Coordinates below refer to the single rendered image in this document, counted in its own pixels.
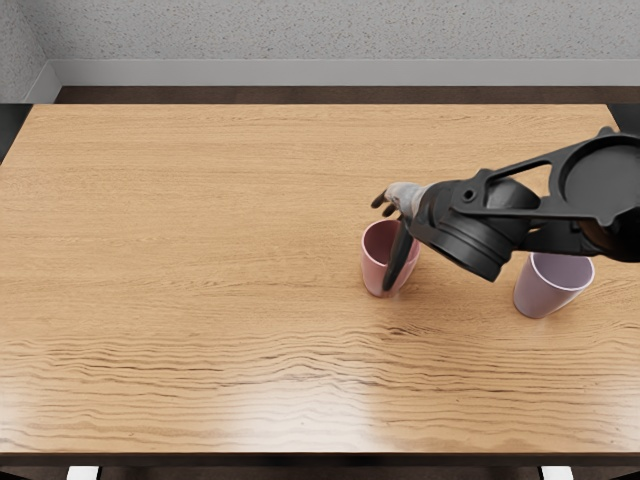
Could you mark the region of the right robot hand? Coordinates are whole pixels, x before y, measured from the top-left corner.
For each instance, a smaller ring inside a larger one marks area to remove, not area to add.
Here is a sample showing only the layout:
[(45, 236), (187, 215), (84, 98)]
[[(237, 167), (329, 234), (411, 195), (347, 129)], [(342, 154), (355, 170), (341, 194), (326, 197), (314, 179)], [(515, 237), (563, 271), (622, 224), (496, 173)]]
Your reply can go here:
[(420, 201), (429, 188), (430, 185), (421, 186), (412, 182), (394, 182), (371, 202), (371, 207), (374, 209), (387, 203), (387, 207), (382, 213), (383, 217), (389, 217), (395, 211), (400, 213), (398, 218), (400, 225), (391, 245), (389, 262), (382, 280), (384, 292), (389, 292), (392, 289), (406, 264), (414, 241), (408, 226), (419, 210)]

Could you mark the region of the lilac cup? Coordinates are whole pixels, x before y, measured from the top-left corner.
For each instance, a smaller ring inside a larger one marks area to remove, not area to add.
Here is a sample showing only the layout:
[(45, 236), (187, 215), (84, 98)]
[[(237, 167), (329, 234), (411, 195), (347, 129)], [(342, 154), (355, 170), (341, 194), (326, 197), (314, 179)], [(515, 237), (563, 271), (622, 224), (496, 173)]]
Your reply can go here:
[(594, 277), (589, 257), (532, 252), (515, 283), (513, 304), (524, 316), (544, 318), (572, 302)]

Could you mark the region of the pink cup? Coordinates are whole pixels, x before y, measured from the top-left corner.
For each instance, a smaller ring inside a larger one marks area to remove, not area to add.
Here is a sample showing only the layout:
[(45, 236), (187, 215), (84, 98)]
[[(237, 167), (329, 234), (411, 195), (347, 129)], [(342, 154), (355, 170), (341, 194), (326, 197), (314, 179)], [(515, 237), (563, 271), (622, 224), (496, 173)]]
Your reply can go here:
[(367, 291), (380, 298), (393, 297), (408, 281), (418, 262), (421, 244), (413, 240), (405, 265), (390, 290), (383, 290), (383, 279), (391, 258), (391, 249), (399, 220), (380, 220), (370, 224), (361, 238), (361, 272)]

